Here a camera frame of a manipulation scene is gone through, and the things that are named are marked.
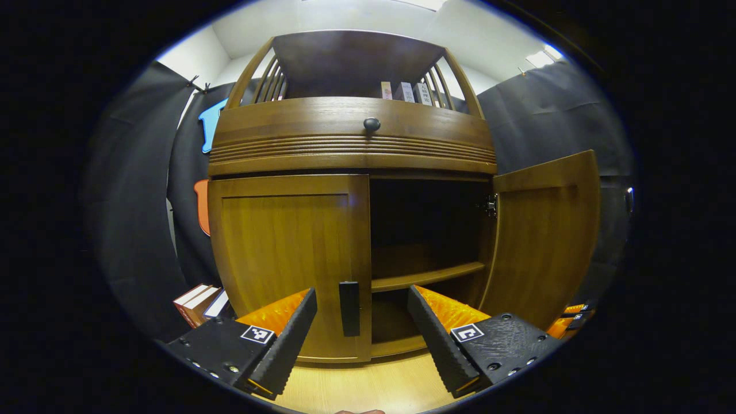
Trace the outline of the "blue book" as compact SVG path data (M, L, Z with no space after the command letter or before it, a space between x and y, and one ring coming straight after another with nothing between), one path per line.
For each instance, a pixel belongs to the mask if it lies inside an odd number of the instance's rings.
M229 317L230 314L231 302L229 302L228 293L224 289L221 289L216 298L214 298L207 309L205 309L203 317L205 320L210 320L218 317L226 318Z

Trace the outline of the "orange-brown book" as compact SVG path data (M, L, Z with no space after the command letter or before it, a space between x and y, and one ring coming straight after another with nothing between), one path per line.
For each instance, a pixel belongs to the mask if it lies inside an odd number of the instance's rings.
M200 304L199 309L204 313L205 309L207 309L213 299L216 298L221 289L222 288L218 286L211 286L207 293L200 294L200 296L195 299L195 304Z

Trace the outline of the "wooden shoe cabinet door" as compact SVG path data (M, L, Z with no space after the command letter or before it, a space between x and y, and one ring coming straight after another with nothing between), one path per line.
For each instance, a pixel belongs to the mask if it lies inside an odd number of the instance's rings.
M298 359L370 360L367 175L212 180L208 216L219 277L237 316L313 288L316 317Z
M493 178L497 201L489 280L480 310L548 330L573 303L600 227L592 150Z

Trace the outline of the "wooden cabinet inner shelf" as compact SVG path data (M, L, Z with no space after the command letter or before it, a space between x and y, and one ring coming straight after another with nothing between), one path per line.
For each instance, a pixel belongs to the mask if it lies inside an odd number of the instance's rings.
M457 266L446 267L422 273L399 275L388 278L371 280L371 292L383 293L396 289L405 289L412 285L428 285L460 276L469 275L484 270L486 265L481 262L463 263Z

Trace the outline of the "red-brown book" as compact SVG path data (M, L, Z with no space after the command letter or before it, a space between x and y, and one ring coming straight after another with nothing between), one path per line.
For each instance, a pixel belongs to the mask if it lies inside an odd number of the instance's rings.
M200 327L205 320L202 316L203 311L199 309L200 304L195 304L195 299L200 296L200 294L207 293L210 288L210 285L203 285L201 283L200 285L189 289L187 293L182 294L179 298L173 300L173 304L176 309L192 328Z

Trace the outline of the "wooden drawer with black knob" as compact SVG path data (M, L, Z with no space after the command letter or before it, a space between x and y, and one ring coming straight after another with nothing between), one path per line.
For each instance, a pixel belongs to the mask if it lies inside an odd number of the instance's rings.
M285 99L225 109L211 177L326 168L418 168L494 175L486 121L379 98Z

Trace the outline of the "wooden double-door shoe cabinet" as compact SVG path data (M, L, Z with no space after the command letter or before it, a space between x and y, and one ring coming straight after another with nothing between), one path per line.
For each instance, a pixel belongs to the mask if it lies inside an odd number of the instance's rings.
M298 98L382 99L382 81L391 82L392 94L399 82L410 82L413 89L425 82L432 107L484 119L470 82L447 48L364 30L314 30L268 39L242 72L223 110ZM492 194L494 175L418 168L313 168L215 177L208 173L208 184L285 175L367 175L371 280L481 262L484 270L426 285L472 306L480 304L494 238L493 218L482 204ZM371 292L370 360L425 346L405 308L408 288Z

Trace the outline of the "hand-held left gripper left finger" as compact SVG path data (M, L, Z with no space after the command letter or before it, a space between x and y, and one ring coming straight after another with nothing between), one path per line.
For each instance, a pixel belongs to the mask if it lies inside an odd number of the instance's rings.
M311 287L241 320L215 317L164 348L216 382L273 401L285 390L316 312Z

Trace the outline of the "black backdrop cloth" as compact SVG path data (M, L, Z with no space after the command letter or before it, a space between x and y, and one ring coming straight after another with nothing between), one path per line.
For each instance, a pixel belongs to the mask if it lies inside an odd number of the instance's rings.
M232 84L203 96L181 74L152 62L103 111L90 140L80 200L102 273L145 336L187 330L173 299L217 277L210 242L194 217L204 178L200 112ZM602 90L567 62L531 69L478 95L500 153L499 172L594 150L602 178L599 241L576 300L596 300L619 263L633 199L633 149Z

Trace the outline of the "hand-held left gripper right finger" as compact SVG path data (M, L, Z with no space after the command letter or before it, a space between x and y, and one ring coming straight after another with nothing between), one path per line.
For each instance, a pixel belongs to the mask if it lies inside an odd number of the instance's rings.
M407 309L455 398L517 377L564 343L517 315L489 316L423 286L410 286Z

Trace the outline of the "small ceiling light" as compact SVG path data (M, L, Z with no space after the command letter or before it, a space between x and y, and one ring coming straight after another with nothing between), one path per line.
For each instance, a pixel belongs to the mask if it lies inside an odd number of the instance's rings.
M534 52L534 54L526 56L525 60L534 66L534 68L542 68L560 62L564 59L563 54L552 45L544 45L544 47Z

